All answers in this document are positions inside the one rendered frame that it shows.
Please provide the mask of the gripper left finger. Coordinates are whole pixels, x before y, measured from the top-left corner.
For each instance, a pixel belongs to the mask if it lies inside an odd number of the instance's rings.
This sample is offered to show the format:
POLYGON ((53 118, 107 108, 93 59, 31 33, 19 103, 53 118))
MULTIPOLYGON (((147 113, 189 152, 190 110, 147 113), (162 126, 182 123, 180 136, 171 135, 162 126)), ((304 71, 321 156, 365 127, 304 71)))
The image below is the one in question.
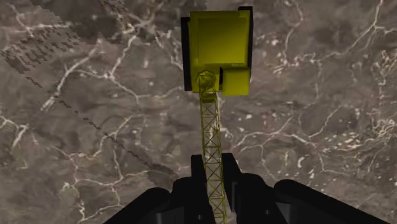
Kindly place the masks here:
POLYGON ((190 169, 192 175, 175 180, 171 191, 150 188, 104 224, 216 224, 201 155, 191 156, 190 169))

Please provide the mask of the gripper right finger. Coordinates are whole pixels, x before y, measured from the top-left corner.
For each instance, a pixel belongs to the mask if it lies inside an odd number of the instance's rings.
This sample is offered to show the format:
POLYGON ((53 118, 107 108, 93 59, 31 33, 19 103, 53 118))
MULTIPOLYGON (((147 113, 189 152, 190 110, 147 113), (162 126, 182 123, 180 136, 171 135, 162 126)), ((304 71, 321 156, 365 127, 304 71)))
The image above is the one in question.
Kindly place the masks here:
POLYGON ((222 154, 224 187, 237 224, 390 224, 292 179, 273 187, 222 154))

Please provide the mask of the yellow toy crane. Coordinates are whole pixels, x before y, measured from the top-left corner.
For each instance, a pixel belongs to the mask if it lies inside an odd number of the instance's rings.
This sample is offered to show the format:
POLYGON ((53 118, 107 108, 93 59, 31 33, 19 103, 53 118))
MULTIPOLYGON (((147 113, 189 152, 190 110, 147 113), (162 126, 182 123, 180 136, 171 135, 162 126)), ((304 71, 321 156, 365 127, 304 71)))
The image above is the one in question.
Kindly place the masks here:
POLYGON ((193 11, 180 20, 183 85, 199 96, 204 179, 216 224, 226 224, 218 97, 248 95, 253 9, 193 11))

